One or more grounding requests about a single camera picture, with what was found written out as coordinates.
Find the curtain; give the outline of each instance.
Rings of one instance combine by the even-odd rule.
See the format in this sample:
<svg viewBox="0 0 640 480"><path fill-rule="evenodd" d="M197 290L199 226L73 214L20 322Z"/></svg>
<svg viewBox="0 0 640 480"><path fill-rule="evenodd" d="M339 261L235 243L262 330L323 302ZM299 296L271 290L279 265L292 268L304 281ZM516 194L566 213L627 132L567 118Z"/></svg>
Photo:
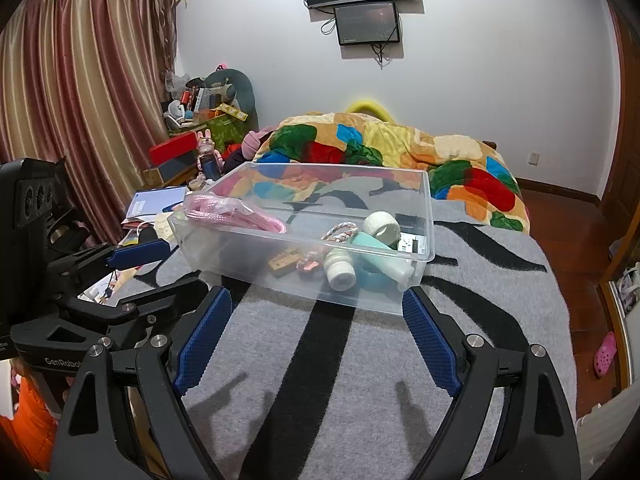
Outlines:
<svg viewBox="0 0 640 480"><path fill-rule="evenodd" d="M149 0L24 0L0 36L0 162L66 167L97 238L120 222L166 140Z"/></svg>
<svg viewBox="0 0 640 480"><path fill-rule="evenodd" d="M161 77L174 71L177 32L175 25L175 0L151 0L156 38L156 48L161 60Z"/></svg>

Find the orange jacket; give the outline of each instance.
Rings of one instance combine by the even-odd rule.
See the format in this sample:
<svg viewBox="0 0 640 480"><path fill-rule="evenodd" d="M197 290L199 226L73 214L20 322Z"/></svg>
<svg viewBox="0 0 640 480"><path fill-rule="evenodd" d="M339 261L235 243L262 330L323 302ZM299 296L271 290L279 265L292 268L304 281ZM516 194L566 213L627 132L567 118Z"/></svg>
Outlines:
<svg viewBox="0 0 640 480"><path fill-rule="evenodd" d="M58 425L28 378L20 382L20 405L14 420L0 416L0 426L34 469L49 470Z"/></svg>

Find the plastic bag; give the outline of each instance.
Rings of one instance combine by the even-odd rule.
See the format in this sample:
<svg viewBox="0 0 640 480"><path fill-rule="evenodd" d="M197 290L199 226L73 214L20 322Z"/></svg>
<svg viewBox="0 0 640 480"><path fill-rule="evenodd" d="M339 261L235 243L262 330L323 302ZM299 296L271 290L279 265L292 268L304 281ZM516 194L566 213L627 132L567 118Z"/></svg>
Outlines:
<svg viewBox="0 0 640 480"><path fill-rule="evenodd" d="M189 81L191 81L189 74L180 77L171 71L167 71L164 76L164 86L169 93L182 94L186 90L186 85Z"/></svg>
<svg viewBox="0 0 640 480"><path fill-rule="evenodd" d="M212 191L195 192L184 198L190 221L208 227L242 227L271 233L286 233L287 225L262 209L239 198L218 196Z"/></svg>

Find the pink crocs shoe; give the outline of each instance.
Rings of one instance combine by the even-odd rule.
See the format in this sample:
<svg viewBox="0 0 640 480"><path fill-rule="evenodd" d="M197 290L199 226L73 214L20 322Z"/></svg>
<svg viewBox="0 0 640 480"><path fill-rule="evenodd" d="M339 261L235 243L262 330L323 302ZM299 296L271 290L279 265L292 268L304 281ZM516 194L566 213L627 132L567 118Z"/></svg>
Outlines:
<svg viewBox="0 0 640 480"><path fill-rule="evenodd" d="M616 347L616 337L613 332L609 332L604 339L595 357L593 358L593 369L596 370L596 375L600 378L609 371L609 366L613 361L613 356L618 351Z"/></svg>

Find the red box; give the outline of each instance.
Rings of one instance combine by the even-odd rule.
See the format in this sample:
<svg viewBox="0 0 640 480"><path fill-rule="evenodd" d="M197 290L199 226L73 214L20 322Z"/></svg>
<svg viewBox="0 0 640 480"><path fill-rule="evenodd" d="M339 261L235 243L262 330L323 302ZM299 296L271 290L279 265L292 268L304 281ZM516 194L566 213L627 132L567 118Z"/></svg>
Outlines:
<svg viewBox="0 0 640 480"><path fill-rule="evenodd" d="M149 157L154 166L160 166L163 162L183 155L198 147L198 136L196 132L186 132L167 142L149 148Z"/></svg>

